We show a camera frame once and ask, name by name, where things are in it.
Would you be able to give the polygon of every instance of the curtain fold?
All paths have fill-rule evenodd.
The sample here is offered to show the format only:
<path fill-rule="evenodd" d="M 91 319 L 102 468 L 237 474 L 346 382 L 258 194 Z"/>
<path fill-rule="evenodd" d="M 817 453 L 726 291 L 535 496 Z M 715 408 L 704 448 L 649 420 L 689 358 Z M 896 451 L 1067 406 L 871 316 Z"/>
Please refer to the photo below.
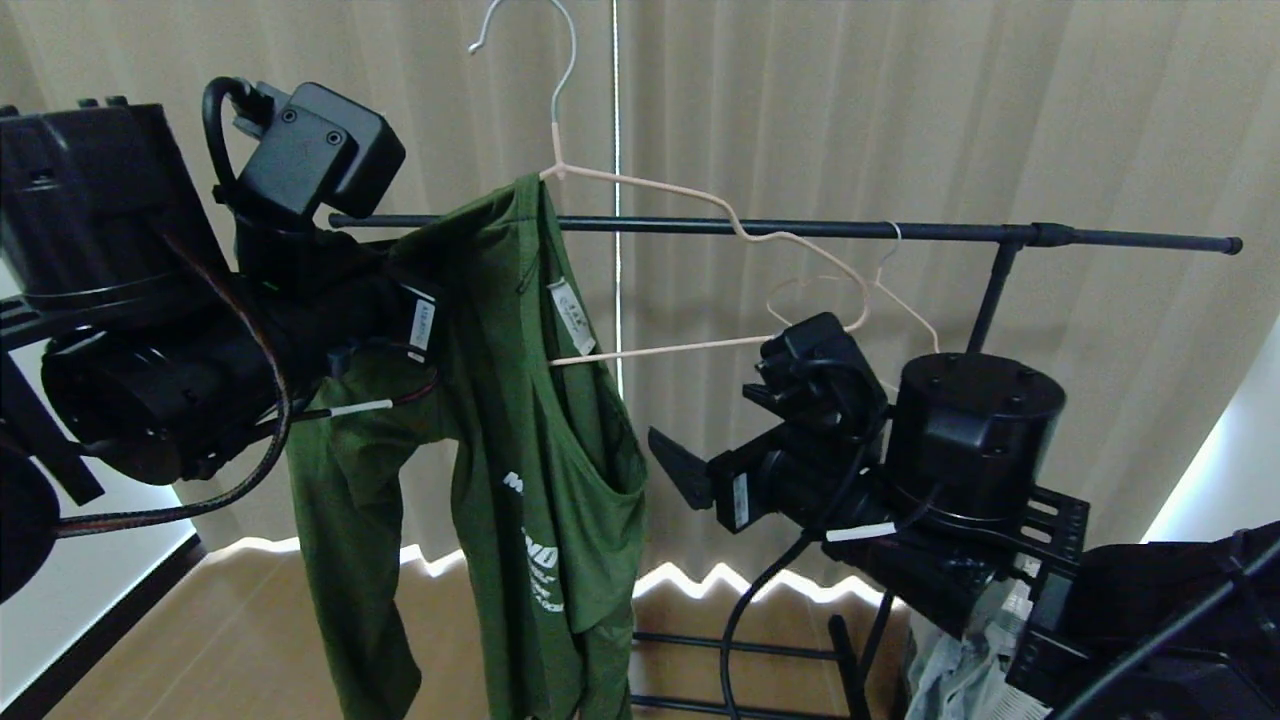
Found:
<path fill-rule="evenodd" d="M 4 101 L 72 108 L 123 94 L 163 102 L 219 238 L 233 225 L 198 120 L 214 76 L 283 90 L 316 81 L 387 114 L 408 158 L 379 208 L 442 213 L 552 163 L 549 97 L 568 37 L 547 3 L 509 3 L 475 56 L 484 3 L 42 1 L 0 4 Z M 562 99 L 564 155 L 613 165 L 612 9 L 568 3 L 577 69 Z M 831 220 L 1061 222 L 1239 234 L 1238 258 L 1128 249 L 1028 249 L 987 348 L 1068 391 L 1042 482 L 1093 502 L 1089 542 L 1134 541 L 1225 407 L 1280 313 L 1280 5 L 618 3 L 623 172 L 705 188 L 742 217 Z M 239 165 L 252 142 L 229 132 Z M 553 182 L 562 211 L 609 214 L 613 187 Z M 623 214 L 710 215 L 686 199 L 622 190 Z M 396 231 L 353 231 L 379 240 Z M 724 237 L 625 236 L 622 316 L 613 242 L 566 240 L 602 348 L 776 332 L 765 311 L 787 279 L 832 274 L 803 250 Z M 819 240 L 874 274 L 888 241 Z M 886 283 L 961 350 L 995 249 L 904 242 Z M 773 293 L 790 319 L 860 310 L 849 282 Z M 886 297 L 855 333 L 893 382 L 928 336 Z M 758 348 L 623 363 L 637 432 L 658 427 L 704 456 L 774 420 L 740 396 Z M 184 500 L 238 482 L 257 452 Z M 453 448 L 404 469 L 406 542 L 457 547 L 448 515 Z M 695 514 L 653 465 L 646 566 L 751 575 L 794 537 L 768 519 L 730 536 Z M 197 520 L 212 547 L 294 534 L 282 465 L 248 498 Z M 846 574 L 812 553 L 799 569 Z"/>

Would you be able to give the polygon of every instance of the clothing rack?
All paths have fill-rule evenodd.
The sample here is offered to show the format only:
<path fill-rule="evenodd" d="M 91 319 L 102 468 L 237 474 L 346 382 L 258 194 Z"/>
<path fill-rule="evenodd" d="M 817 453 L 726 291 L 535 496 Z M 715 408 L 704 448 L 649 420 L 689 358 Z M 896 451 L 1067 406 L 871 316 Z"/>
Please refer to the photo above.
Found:
<path fill-rule="evenodd" d="M 370 215 L 352 218 L 332 214 L 329 224 L 333 228 L 419 228 L 438 220 L 439 215 Z M 635 218 L 608 215 L 561 215 L 559 227 L 566 232 L 626 232 L 657 234 L 733 234 L 727 220 L 705 218 Z M 901 240 L 929 240 L 943 242 L 989 242 L 996 243 L 995 260 L 987 278 L 987 290 L 982 295 L 982 305 L 969 333 L 966 352 L 980 352 L 991 331 L 996 307 L 1005 291 L 1005 281 L 1014 268 L 1014 260 L 1024 247 L 1064 247 L 1068 245 L 1096 245 L 1108 247 L 1149 247 L 1164 250 L 1197 250 L 1235 255 L 1244 243 L 1239 237 L 1206 237 L 1188 234 L 1162 234 L 1140 232 L 1087 231 L 1057 223 L 1030 223 L 1024 225 L 972 225 L 950 223 L 846 223 L 822 220 L 742 220 L 742 227 L 751 234 L 771 232 L 792 232 L 804 237 L 838 237 L 896 240 L 901 229 Z M 870 633 L 863 647 L 861 656 L 854 651 L 849 629 L 841 615 L 832 615 L 827 623 L 833 650 L 813 650 L 762 643 L 732 644 L 735 651 L 763 655 L 803 657 L 835 662 L 840 669 L 845 701 L 849 703 L 849 716 L 852 720 L 870 720 L 867 705 L 865 679 L 870 671 L 876 652 L 888 625 L 895 596 L 886 591 L 876 611 Z M 719 648 L 721 641 L 691 635 L 636 632 L 637 642 L 662 642 L 707 648 Z M 728 715 L 723 703 L 691 701 L 662 696 L 631 696 L 631 703 L 667 710 L 684 710 L 707 715 Z M 809 712 L 778 711 L 759 707 L 739 707 L 739 715 L 756 720 L 844 720 L 835 715 L 815 715 Z"/>

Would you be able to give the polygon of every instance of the brown floor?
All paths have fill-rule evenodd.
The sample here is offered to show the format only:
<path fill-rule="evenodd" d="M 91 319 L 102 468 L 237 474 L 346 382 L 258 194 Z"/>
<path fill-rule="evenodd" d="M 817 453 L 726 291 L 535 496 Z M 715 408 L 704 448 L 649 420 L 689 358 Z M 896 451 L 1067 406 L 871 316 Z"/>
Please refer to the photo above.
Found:
<path fill-rule="evenodd" d="M 736 593 L 717 584 L 700 601 L 669 584 L 636 600 L 637 626 L 718 637 Z M 424 683 L 410 717 L 485 717 L 484 676 L 466 568 L 439 578 L 419 562 L 401 570 L 404 614 Z M 778 588 L 753 605 L 737 639 L 829 647 L 826 620 L 844 612 L 860 647 L 874 609 L 855 596 L 818 605 Z M 901 659 L 905 618 L 895 611 L 870 679 L 884 717 Z M 845 714 L 831 662 L 735 653 L 740 705 Z M 637 643 L 632 691 L 719 701 L 717 651 Z M 694 719 L 636 708 L 637 717 Z M 296 552 L 238 550 L 206 559 L 49 715 L 51 720 L 340 720 Z"/>

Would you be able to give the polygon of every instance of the green t-shirt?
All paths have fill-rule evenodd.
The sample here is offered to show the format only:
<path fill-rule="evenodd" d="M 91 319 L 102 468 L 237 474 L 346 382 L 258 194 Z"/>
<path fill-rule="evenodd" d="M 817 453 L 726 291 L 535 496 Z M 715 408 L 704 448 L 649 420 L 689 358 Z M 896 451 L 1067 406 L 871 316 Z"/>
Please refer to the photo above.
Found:
<path fill-rule="evenodd" d="M 579 297 L 577 283 L 545 188 L 521 178 L 410 233 L 392 256 L 449 293 L 431 341 L 442 343 L 442 386 L 388 410 L 300 423 L 288 445 L 302 556 L 346 717 L 398 720 L 417 692 L 393 601 L 398 475 L 415 448 L 444 438 L 460 442 L 453 523 L 490 717 L 630 717 L 645 464 L 604 364 L 548 365 L 581 354 L 590 323 L 564 300 Z M 403 357 L 357 354 L 314 406 L 402 395 L 426 375 Z"/>

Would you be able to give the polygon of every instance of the clothes hanger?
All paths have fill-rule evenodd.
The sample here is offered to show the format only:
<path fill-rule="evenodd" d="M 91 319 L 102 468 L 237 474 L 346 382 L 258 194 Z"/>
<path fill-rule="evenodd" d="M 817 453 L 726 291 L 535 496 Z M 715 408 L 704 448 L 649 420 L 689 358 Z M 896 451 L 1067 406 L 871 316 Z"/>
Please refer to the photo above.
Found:
<path fill-rule="evenodd" d="M 890 300 L 892 300 L 893 302 L 897 302 L 904 310 L 906 310 L 908 313 L 910 313 L 913 318 L 915 318 L 922 325 L 924 325 L 924 329 L 929 332 L 929 338 L 933 341 L 933 352 L 934 352 L 934 355 L 937 355 L 937 354 L 942 352 L 942 350 L 941 350 L 941 347 L 938 345 L 938 331 L 934 329 L 933 325 L 929 324 L 929 322 L 925 320 L 923 315 L 920 315 L 919 313 L 916 313 L 914 307 L 911 307 L 905 301 L 902 301 L 901 297 L 899 297 L 892 290 L 890 290 L 888 287 L 884 286 L 883 282 L 881 282 L 882 278 L 884 277 L 884 265 L 888 264 L 890 259 L 892 259 L 893 255 L 897 255 L 897 249 L 901 247 L 901 245 L 902 245 L 902 228 L 897 227 L 897 223 L 895 223 L 893 220 L 886 220 L 886 222 L 888 224 L 893 225 L 893 232 L 897 234 L 897 237 L 893 238 L 893 247 L 891 247 L 890 251 L 886 252 L 883 258 L 881 258 L 879 264 L 876 266 L 876 279 L 872 282 L 872 286 L 879 288 L 884 295 L 887 295 L 890 297 Z M 792 286 L 792 284 L 799 284 L 800 288 L 803 290 L 803 288 L 813 284 L 817 281 L 840 281 L 840 279 L 841 278 L 837 278 L 835 275 L 818 275 L 818 277 L 810 278 L 810 279 L 804 279 L 804 278 L 796 275 L 794 278 L 785 279 L 785 281 L 780 282 L 778 284 L 773 286 L 773 290 L 769 291 L 768 299 L 765 299 L 765 301 L 764 301 L 764 307 L 769 311 L 771 315 L 773 315 L 774 318 L 777 318 L 778 322 L 781 322 L 782 324 L 785 324 L 785 325 L 792 325 L 795 323 L 792 323 L 791 320 L 783 318 L 781 313 L 778 313 L 777 310 L 773 309 L 773 296 L 777 295 L 777 292 L 780 290 L 782 290 L 782 288 L 785 288 L 787 286 Z M 881 380 L 881 384 L 884 386 L 886 388 L 893 391 L 893 392 L 897 392 L 897 388 L 895 386 L 891 386 L 891 384 L 888 384 L 884 380 Z"/>
<path fill-rule="evenodd" d="M 493 14 L 498 9 L 498 6 L 502 5 L 504 1 L 506 0 L 493 0 L 493 3 L 490 3 L 489 9 L 485 12 L 484 22 L 480 26 L 480 38 L 476 40 L 474 44 L 471 44 L 470 47 L 467 47 L 467 51 L 471 53 L 472 55 L 476 53 L 476 50 L 479 50 L 480 47 L 484 47 L 484 44 L 488 40 L 488 37 L 489 37 L 489 23 L 493 20 Z M 794 242 L 796 245 L 800 245 L 801 247 L 805 247 L 805 249 L 808 249 L 808 250 L 810 250 L 813 252 L 817 252 L 824 260 L 827 260 L 828 263 L 831 263 L 832 265 L 835 265 L 837 269 L 840 269 L 841 273 L 844 273 L 845 275 L 847 275 L 849 278 L 851 278 L 854 282 L 856 282 L 858 286 L 859 286 L 859 290 L 861 291 L 861 296 L 863 296 L 863 311 L 858 316 L 858 319 L 854 320 L 852 324 L 845 325 L 845 332 L 852 332 L 852 331 L 863 327 L 863 324 L 867 323 L 867 319 L 868 319 L 868 316 L 870 314 L 870 290 L 869 290 L 869 287 L 867 284 L 867 281 L 863 279 L 863 277 L 860 274 L 858 274 L 858 270 L 854 270 L 851 266 L 849 266 L 849 264 L 844 263 L 842 260 L 840 260 L 838 258 L 836 258 L 831 252 L 827 252 L 826 250 L 823 250 L 822 247 L 819 247 L 814 242 L 812 242 L 809 240 L 805 240 L 805 238 L 803 238 L 803 237 L 800 237 L 797 234 L 788 233 L 788 232 L 773 232 L 773 233 L 768 233 L 768 234 L 750 234 L 750 233 L 748 233 L 742 228 L 742 222 L 739 219 L 737 213 L 733 210 L 733 206 L 730 205 L 726 200 L 723 200 L 723 199 L 721 199 L 721 197 L 718 197 L 716 195 L 712 195 L 709 192 L 703 192 L 700 190 L 692 190 L 692 188 L 682 187 L 682 186 L 678 186 L 678 184 L 669 184 L 669 183 L 664 183 L 664 182 L 655 182 L 655 181 L 644 179 L 644 178 L 635 178 L 635 177 L 630 177 L 630 176 L 617 176 L 617 174 L 613 174 L 613 173 L 605 173 L 605 172 L 602 172 L 602 170 L 594 170 L 591 168 L 582 168 L 582 167 L 579 167 L 579 165 L 571 165 L 571 164 L 568 164 L 568 163 L 564 161 L 564 156 L 563 156 L 563 154 L 561 151 L 559 96 L 561 96 L 561 92 L 564 90 L 564 85 L 568 83 L 570 76 L 573 74 L 573 65 L 577 63 L 577 28 L 573 24 L 572 15 L 568 14 L 568 10 L 564 9 L 564 5 L 561 3 L 561 0 L 549 0 L 549 1 L 550 1 L 552 5 L 556 6 L 557 10 L 559 10 L 561 15 L 564 17 L 564 22 L 568 23 L 570 60 L 568 60 L 568 67 L 564 69 L 564 74 L 561 77 L 559 83 L 556 85 L 556 91 L 552 94 L 552 150 L 553 150 L 554 156 L 556 156 L 556 164 L 553 164 L 550 168 L 547 168 L 545 170 L 543 170 L 541 173 L 539 173 L 539 178 L 547 179 L 547 178 L 549 178 L 552 176 L 556 176 L 559 179 L 564 179 L 564 176 L 567 176 L 567 174 L 568 176 L 577 176 L 577 177 L 591 178 L 591 179 L 600 179 L 600 181 L 612 182 L 612 183 L 622 183 L 622 184 L 630 184 L 630 186 L 635 186 L 635 187 L 644 187 L 644 188 L 649 188 L 649 190 L 659 190 L 659 191 L 663 191 L 663 192 L 671 192 L 671 193 L 675 193 L 675 195 L 682 195 L 685 197 L 692 197 L 695 200 L 701 200 L 704 202 L 709 202 L 712 205 L 716 205 L 717 208 L 719 208 L 724 213 L 726 217 L 728 217 L 728 222 L 733 227 L 733 234 L 737 236 L 740 240 L 742 240 L 745 242 L 750 242 L 750 243 L 763 243 L 763 242 L 771 242 L 771 241 L 774 241 L 774 240 L 786 240 L 788 242 Z M 558 360 L 552 360 L 550 364 L 553 366 L 576 365 L 579 363 L 595 363 L 598 360 L 613 360 L 613 359 L 617 359 L 617 357 L 640 357 L 640 356 L 645 356 L 645 355 L 662 355 L 662 354 L 667 354 L 667 352 L 682 352 L 682 351 L 687 351 L 687 350 L 708 350 L 708 348 L 713 348 L 713 347 L 736 347 L 736 346 L 742 346 L 742 345 L 759 345 L 759 343 L 762 343 L 762 342 L 764 342 L 764 341 L 767 341 L 767 340 L 769 340 L 773 336 L 741 337 L 741 338 L 733 338 L 733 340 L 717 340 L 717 341 L 710 341 L 710 342 L 694 342 L 694 343 L 687 343 L 687 345 L 668 345 L 668 346 L 663 346 L 663 347 L 646 347 L 646 348 L 643 348 L 643 350 L 627 350 L 627 351 L 623 351 L 623 352 L 603 352 L 603 354 L 595 354 L 595 355 L 584 355 L 581 357 L 561 357 Z"/>

